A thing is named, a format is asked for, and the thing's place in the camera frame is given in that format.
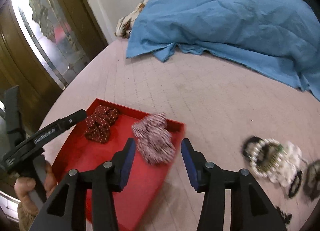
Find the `left hand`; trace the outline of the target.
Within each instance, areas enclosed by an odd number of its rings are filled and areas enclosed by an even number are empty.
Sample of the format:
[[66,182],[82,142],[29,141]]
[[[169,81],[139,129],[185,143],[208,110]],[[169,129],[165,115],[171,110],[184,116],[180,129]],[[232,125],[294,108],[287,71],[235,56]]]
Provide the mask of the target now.
[[[23,209],[32,215],[37,215],[39,210],[35,203],[31,200],[29,193],[35,188],[35,180],[29,177],[19,177],[14,185],[14,189]],[[53,174],[52,166],[46,161],[46,179],[44,181],[44,189],[47,198],[57,186],[56,178]]]

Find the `brown sleeve left forearm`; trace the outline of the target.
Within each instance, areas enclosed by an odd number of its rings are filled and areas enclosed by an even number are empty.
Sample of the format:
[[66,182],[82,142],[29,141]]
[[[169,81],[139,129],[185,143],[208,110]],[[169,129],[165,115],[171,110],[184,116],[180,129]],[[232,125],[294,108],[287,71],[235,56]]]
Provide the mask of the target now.
[[29,211],[27,211],[23,207],[22,202],[18,204],[17,213],[18,213],[18,225],[19,225],[20,231],[28,231],[31,225],[33,224],[35,218],[37,217],[37,214],[32,214]]

